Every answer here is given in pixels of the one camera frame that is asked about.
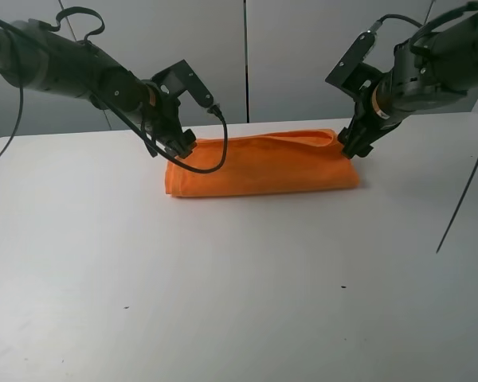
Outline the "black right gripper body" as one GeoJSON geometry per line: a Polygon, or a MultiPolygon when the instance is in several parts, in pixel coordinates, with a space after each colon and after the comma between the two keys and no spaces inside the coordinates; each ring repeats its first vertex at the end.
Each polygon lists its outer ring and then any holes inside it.
{"type": "Polygon", "coordinates": [[[391,81],[362,84],[351,97],[355,111],[348,127],[349,146],[371,146],[398,126],[396,96],[391,81]]]}

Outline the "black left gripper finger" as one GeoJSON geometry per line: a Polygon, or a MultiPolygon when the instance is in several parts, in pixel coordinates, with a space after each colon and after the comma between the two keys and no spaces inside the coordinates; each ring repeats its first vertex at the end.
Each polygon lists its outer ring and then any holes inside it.
{"type": "Polygon", "coordinates": [[[182,142],[184,147],[195,147],[196,146],[196,136],[191,129],[187,129],[182,132],[182,142]]]}
{"type": "Polygon", "coordinates": [[[192,154],[192,146],[180,146],[177,143],[170,142],[164,147],[165,152],[173,158],[185,159],[192,154]]]}

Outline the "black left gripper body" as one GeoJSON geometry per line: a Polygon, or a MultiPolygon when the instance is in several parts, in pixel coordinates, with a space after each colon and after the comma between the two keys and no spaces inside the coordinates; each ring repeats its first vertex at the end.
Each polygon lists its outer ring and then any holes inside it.
{"type": "Polygon", "coordinates": [[[179,120],[178,108],[180,101],[163,92],[160,87],[151,82],[143,82],[147,87],[148,101],[145,108],[146,132],[151,140],[159,142],[168,150],[183,148],[182,126],[179,120]]]}

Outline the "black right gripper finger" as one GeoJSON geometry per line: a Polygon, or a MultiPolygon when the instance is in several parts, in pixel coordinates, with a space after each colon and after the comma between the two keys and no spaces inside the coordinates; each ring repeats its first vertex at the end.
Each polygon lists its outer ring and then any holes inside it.
{"type": "Polygon", "coordinates": [[[360,157],[365,158],[373,150],[372,145],[370,144],[348,144],[343,146],[342,154],[346,158],[360,157]]]}
{"type": "Polygon", "coordinates": [[[344,127],[338,134],[338,140],[344,146],[347,146],[350,141],[351,129],[349,127],[344,127]]]}

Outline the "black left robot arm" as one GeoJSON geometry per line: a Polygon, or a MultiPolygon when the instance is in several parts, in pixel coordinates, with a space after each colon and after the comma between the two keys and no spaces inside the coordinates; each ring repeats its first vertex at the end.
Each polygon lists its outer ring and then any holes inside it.
{"type": "Polygon", "coordinates": [[[0,20],[0,75],[26,89],[83,99],[109,110],[146,144],[151,155],[186,158],[196,146],[192,130],[182,129],[179,97],[188,92],[201,107],[214,103],[185,60],[141,80],[87,37],[57,35],[59,25],[30,19],[0,20]]]}

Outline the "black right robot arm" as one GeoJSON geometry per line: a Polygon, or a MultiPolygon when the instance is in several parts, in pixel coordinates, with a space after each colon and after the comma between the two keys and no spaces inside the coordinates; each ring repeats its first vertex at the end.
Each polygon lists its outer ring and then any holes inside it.
{"type": "Polygon", "coordinates": [[[366,157],[410,115],[455,103],[478,86],[478,1],[419,25],[394,47],[388,72],[364,61],[382,23],[361,33],[326,78],[355,102],[351,123],[338,136],[346,158],[366,157]]]}

